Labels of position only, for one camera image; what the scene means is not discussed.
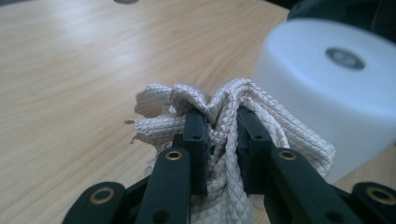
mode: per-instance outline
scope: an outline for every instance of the gray oval button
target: gray oval button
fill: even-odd
[[[356,54],[346,49],[329,48],[326,55],[335,63],[347,68],[362,70],[365,67],[364,61]]]

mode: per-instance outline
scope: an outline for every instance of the white round container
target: white round container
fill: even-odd
[[[396,46],[382,37],[288,21],[267,36],[252,81],[336,147],[331,183],[396,142]]]

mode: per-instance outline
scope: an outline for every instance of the black object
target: black object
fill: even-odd
[[[327,184],[298,151],[276,148],[253,112],[241,107],[237,119],[244,191],[265,195],[271,223],[396,223],[394,189],[367,182],[346,193]],[[190,223],[191,195],[207,194],[208,149],[205,118],[194,109],[151,176],[128,189],[112,182],[88,188],[64,224]]]
[[[340,21],[396,43],[396,0],[303,0],[290,8],[288,20],[319,18]]]

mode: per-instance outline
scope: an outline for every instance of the beige textured cloth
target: beige textured cloth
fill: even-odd
[[[209,141],[215,146],[208,161],[208,196],[191,197],[192,223],[254,222],[235,154],[236,111],[240,105],[255,112],[277,147],[300,151],[322,176],[332,166],[334,147],[248,79],[226,83],[213,97],[191,85],[168,88],[151,84],[136,95],[135,112],[145,119],[134,121],[134,139],[154,145],[159,153],[170,147],[175,133],[183,133],[187,111],[195,107],[208,120]],[[146,175],[151,174],[154,163],[155,159],[148,162]]]

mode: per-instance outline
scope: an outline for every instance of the wooden table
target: wooden table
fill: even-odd
[[[60,223],[87,187],[141,179],[155,150],[130,145],[134,127],[123,121],[140,118],[136,93],[152,82],[213,93],[250,77],[266,34],[287,13],[247,0],[0,7],[0,223]],[[395,174],[382,174],[395,169],[395,151],[337,185],[380,176],[395,187]],[[263,211],[257,220],[268,222]]]

